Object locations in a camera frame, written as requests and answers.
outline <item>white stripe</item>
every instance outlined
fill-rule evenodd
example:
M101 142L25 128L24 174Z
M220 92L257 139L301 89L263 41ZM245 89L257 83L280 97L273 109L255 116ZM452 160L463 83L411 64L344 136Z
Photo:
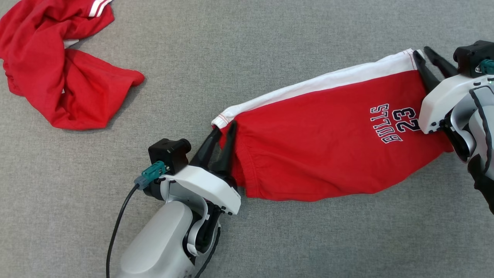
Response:
M108 5L108 3L110 3L111 1L113 1L113 0L106 0L106 1L104 1L104 2L101 4L101 6L100 6L100 8L99 8L99 11L98 11L98 14L96 15L96 17L100 17L100 16L101 16L101 13L103 13L103 9L104 9L104 8L106 7L106 5Z
M300 82L279 90L267 93L247 102L228 107L211 124L224 128L238 114L253 110L270 103L292 98L294 96L321 91L349 84L359 83L400 72L415 70L413 50L407 49L398 54L390 55L374 63L361 64L323 74L316 78Z
M93 2L93 6L91 7L91 11L89 12L89 17L94 17L96 12L98 11L98 7L104 0L95 0Z

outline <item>cable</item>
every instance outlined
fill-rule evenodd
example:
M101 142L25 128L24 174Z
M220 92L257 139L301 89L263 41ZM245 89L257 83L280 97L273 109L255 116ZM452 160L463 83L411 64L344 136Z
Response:
M120 220L122 220L122 216L124 215L125 207L127 206L128 201L134 194L134 192L139 188L139 184L136 184L134 188L129 192L127 198L123 202L122 208L120 209L119 216L117 217L117 221L115 222L115 228L113 228L112 239L110 240L110 246L108 246L108 254L106 255L106 278L110 278L110 257L112 256L113 243L115 242L115 236L117 235L117 230L120 226Z
M197 272L195 278L199 278L199 276L201 276L201 274L203 273L203 271L206 269L207 264L211 260L211 257L213 256L214 252L216 251L216 246L218 245L219 235L220 234L221 234L221 227L218 227L218 233L216 234L216 240L214 242L213 249L211 249L211 252L209 253L209 256L207 257L206 261L204 262L203 267L201 267L201 269L199 270L199 272Z

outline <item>gray fabric surface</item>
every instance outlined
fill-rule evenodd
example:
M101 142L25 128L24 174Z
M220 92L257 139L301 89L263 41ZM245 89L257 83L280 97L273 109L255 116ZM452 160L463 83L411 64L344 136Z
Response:
M15 3L2 0L0 14ZM104 277L120 206L149 163L147 147L161 138L187 138L194 152L230 105L409 47L429 45L449 58L457 46L494 40L491 0L115 0L112 7L115 22L74 48L147 79L107 129L55 129L0 78L0 278ZM133 197L113 274L161 204ZM378 194L314 203L244 198L239 215L221 222L204 278L494 273L494 217L454 154Z

